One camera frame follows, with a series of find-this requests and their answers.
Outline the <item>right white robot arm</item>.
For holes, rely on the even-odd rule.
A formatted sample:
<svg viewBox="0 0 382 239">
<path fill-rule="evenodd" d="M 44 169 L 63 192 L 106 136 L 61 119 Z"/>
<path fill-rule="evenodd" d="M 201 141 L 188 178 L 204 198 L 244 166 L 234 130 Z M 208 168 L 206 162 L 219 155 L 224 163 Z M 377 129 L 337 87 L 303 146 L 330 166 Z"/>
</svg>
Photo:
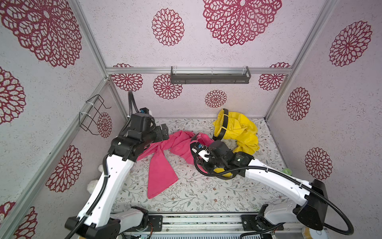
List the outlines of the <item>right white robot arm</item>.
<svg viewBox="0 0 382 239">
<path fill-rule="evenodd" d="M 286 178 L 280 171 L 244 152 L 234 153 L 222 141 L 215 141 L 209 147 L 198 146 L 194 150 L 197 164 L 209 174 L 227 172 L 221 179 L 232 179 L 240 175 L 273 188 L 289 198 L 288 202 L 276 206 L 262 206 L 257 216 L 258 229 L 263 230 L 279 223 L 300 222 L 308 228 L 321 231 L 328 205 L 313 192 L 327 197 L 325 184 L 319 180 L 308 182 L 298 179 L 296 183 Z"/>
</svg>

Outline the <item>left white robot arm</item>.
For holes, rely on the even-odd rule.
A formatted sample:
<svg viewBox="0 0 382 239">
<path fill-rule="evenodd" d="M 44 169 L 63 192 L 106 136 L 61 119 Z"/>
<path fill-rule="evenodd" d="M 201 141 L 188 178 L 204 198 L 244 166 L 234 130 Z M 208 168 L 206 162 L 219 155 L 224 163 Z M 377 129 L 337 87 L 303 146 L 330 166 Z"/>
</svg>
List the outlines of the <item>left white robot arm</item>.
<svg viewBox="0 0 382 239">
<path fill-rule="evenodd" d="M 113 214 L 112 205 L 138 157 L 151 144 L 169 139 L 166 124 L 156 125 L 147 113 L 135 113 L 111 142 L 102 160 L 103 172 L 90 198 L 77 216 L 69 217 L 65 228 L 70 239 L 75 234 L 85 239 L 116 239 L 125 231 L 146 229 L 148 211 L 133 206 L 128 211 Z"/>
</svg>

